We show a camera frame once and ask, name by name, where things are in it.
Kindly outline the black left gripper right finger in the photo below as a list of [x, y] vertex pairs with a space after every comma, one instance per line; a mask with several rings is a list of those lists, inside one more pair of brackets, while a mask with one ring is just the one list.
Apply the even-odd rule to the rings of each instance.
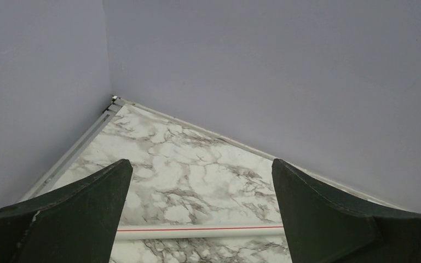
[[353, 196], [282, 159], [272, 178], [293, 262], [421, 262], [421, 214]]

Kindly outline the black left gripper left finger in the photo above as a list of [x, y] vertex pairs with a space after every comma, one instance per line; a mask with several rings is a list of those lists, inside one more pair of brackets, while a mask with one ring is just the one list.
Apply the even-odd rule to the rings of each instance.
[[132, 176], [120, 159], [0, 209], [0, 262], [109, 262]]

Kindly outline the white PVC pipe frame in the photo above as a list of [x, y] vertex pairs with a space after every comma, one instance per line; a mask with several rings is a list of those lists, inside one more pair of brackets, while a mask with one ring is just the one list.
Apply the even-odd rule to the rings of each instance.
[[119, 226], [116, 241], [180, 238], [233, 238], [284, 235], [281, 224]]

